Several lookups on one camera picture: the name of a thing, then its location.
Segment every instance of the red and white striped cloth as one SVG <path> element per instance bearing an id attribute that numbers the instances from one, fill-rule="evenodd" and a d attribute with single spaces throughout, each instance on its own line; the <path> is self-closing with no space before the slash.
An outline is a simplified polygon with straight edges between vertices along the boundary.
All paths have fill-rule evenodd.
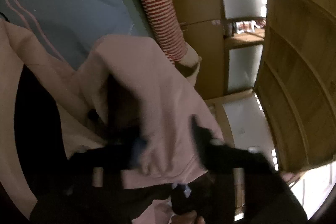
<path id="1" fill-rule="evenodd" d="M 141 0 L 157 43 L 171 61 L 180 61 L 187 44 L 176 17 L 173 0 Z"/>

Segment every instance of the wooden door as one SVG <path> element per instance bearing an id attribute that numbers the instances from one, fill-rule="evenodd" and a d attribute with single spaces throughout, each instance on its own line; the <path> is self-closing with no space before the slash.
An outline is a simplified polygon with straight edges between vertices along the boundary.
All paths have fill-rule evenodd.
<path id="1" fill-rule="evenodd" d="M 255 91 L 280 168 L 296 172 L 336 154 L 336 0 L 268 0 Z"/>

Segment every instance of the pink stripe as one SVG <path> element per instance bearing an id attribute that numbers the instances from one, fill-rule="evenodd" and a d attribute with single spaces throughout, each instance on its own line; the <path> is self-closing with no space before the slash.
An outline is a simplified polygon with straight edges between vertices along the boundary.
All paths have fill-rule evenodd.
<path id="1" fill-rule="evenodd" d="M 42 28 L 39 24 L 39 22 L 37 21 L 36 17 L 30 13 L 28 10 L 26 10 L 25 8 L 23 8 L 20 3 L 18 2 L 18 0 L 14 0 L 14 2 L 16 3 L 16 5 L 23 10 L 24 12 L 26 12 L 31 19 L 34 21 L 38 31 L 40 32 L 41 36 L 43 37 L 44 41 L 49 45 L 49 47 L 53 50 L 53 52 L 63 61 L 66 63 L 65 59 L 63 58 L 63 56 L 58 52 L 58 50 L 56 50 L 56 48 L 53 46 L 53 44 L 51 44 L 51 42 L 49 41 L 49 39 L 47 38 L 47 36 L 44 34 L 44 32 L 42 31 Z"/>
<path id="2" fill-rule="evenodd" d="M 14 11 L 20 18 L 21 18 L 21 20 L 23 21 L 23 23 L 24 23 L 24 25 L 26 26 L 26 28 L 28 29 L 28 30 L 32 30 L 31 28 L 30 28 L 30 26 L 29 26 L 29 24 L 28 24 L 28 21 L 25 19 L 25 17 L 22 15 L 22 14 L 20 14 L 20 12 L 18 11 L 18 10 L 16 10 L 10 3 L 9 3 L 9 1 L 8 0 L 5 0 L 5 2 L 6 2 L 6 4 L 7 4 L 7 6 L 12 10 L 12 11 Z"/>

